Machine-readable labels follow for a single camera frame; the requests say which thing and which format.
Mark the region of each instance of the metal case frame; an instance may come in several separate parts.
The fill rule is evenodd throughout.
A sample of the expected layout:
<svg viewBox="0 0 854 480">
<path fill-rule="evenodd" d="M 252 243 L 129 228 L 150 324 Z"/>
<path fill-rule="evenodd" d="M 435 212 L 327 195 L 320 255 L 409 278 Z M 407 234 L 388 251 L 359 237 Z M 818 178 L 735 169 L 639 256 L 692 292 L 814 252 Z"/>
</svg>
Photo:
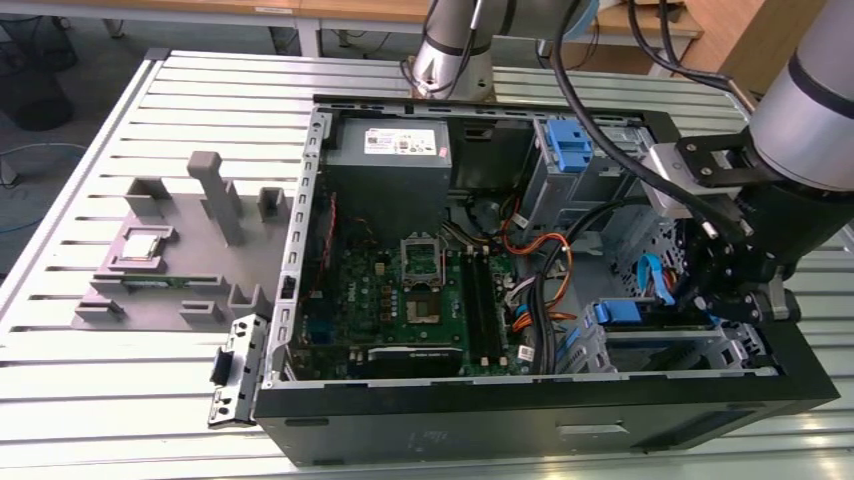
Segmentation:
<svg viewBox="0 0 854 480">
<path fill-rule="evenodd" d="M 569 113 L 553 108 L 375 98 L 320 97 L 316 101 L 320 108 L 305 143 L 253 410 L 257 423 L 296 465 L 683 449 L 762 418 L 798 413 L 838 398 L 794 323 L 756 327 L 782 373 L 776 376 L 673 381 L 665 375 L 627 375 L 620 381 L 583 382 L 571 376 L 501 377 L 500 383 L 425 381 L 380 386 L 353 381 L 285 387 L 289 382 L 280 377 L 292 375 L 287 368 L 284 372 L 279 369 L 295 332 L 300 238 L 308 235 L 320 145 L 335 110 L 531 120 Z M 596 113 L 639 118 L 657 143 L 679 138 L 665 114 Z M 615 435 L 620 440 L 604 441 Z"/>
</svg>

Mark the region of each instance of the ram slot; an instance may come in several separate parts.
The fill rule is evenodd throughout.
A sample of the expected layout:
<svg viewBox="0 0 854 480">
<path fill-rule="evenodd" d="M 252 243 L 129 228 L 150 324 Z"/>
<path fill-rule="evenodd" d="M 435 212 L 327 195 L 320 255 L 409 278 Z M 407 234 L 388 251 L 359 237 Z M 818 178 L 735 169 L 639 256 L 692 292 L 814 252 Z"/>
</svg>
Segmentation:
<svg viewBox="0 0 854 480">
<path fill-rule="evenodd" d="M 465 255 L 461 274 L 469 357 L 488 365 L 503 356 L 488 257 Z"/>
<path fill-rule="evenodd" d="M 497 325 L 497 310 L 495 306 L 495 286 L 489 259 L 477 256 L 473 261 L 475 278 L 477 279 L 477 300 L 480 302 L 480 324 L 485 340 L 485 356 L 491 362 L 497 362 L 501 354 L 501 336 Z"/>
<path fill-rule="evenodd" d="M 475 279 L 473 257 L 465 255 L 460 259 L 460 273 L 463 281 L 463 305 L 465 308 L 465 327 L 468 329 L 468 357 L 479 362 L 485 354 L 485 337 L 483 335 L 483 316 L 480 315 L 480 301 L 477 300 L 477 282 Z"/>
</svg>

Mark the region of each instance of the slotted metal workbench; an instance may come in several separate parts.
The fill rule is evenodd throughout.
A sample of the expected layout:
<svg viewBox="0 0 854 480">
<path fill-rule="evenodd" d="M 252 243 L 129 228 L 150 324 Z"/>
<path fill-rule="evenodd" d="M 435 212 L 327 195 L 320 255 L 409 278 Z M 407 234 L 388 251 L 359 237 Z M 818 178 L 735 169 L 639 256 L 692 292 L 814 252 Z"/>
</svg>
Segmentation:
<svg viewBox="0 0 854 480">
<path fill-rule="evenodd" d="M 604 74 L 575 75 L 573 82 L 589 106 L 667 111 L 685 135 L 743 126 L 728 98 L 695 84 Z M 497 68 L 495 88 L 500 102 L 563 103 L 545 71 Z M 194 192 L 185 159 L 193 150 L 213 150 L 241 192 L 272 185 L 292 192 L 311 96 L 404 97 L 407 91 L 391 62 L 172 52 L 165 61 L 142 63 L 0 289 L 0 477 L 305 472 L 260 429 L 206 430 L 210 358 L 224 335 L 72 331 L 72 311 L 128 211 L 120 195 L 133 176 L 160 176 L 169 190 Z M 800 329 L 842 393 L 811 413 L 766 420 L 683 453 L 323 474 L 851 478 L 854 257 L 842 239 L 803 260 L 788 287 L 804 312 Z"/>
</svg>

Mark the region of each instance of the power supply label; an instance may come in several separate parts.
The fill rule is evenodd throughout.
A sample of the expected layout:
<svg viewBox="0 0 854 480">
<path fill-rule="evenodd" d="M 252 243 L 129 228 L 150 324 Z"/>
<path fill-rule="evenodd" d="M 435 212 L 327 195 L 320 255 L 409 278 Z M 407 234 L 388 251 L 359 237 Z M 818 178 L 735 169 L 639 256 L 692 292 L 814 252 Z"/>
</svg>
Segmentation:
<svg viewBox="0 0 854 480">
<path fill-rule="evenodd" d="M 436 134 L 424 129 L 372 128 L 364 132 L 364 153 L 436 155 Z"/>
</svg>

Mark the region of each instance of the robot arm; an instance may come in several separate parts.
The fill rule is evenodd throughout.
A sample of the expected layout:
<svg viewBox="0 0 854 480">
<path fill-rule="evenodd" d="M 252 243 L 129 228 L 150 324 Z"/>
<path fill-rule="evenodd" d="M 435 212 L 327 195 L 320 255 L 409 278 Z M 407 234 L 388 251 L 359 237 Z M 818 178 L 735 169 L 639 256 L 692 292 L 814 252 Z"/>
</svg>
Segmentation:
<svg viewBox="0 0 854 480">
<path fill-rule="evenodd" d="M 572 3 L 435 0 L 424 20 L 424 38 L 411 73 L 404 73 L 419 95 L 435 99 L 485 99 L 492 93 L 492 37 L 549 37 Z M 599 0 L 580 0 L 569 30 L 589 24 L 597 7 Z"/>
<path fill-rule="evenodd" d="M 572 7 L 560 0 L 529 0 L 524 8 L 512 0 L 436 0 L 411 69 L 420 95 L 485 99 L 492 36 L 549 38 Z M 589 22 L 597 2 L 575 8 L 569 31 Z M 649 149 L 647 168 L 743 230 L 743 240 L 727 243 L 665 193 L 645 188 L 657 213 L 687 219 L 683 309 L 752 321 L 799 318 L 782 281 L 854 218 L 854 66 L 844 61 L 852 23 L 854 2 L 830 0 L 743 132 Z"/>
</svg>

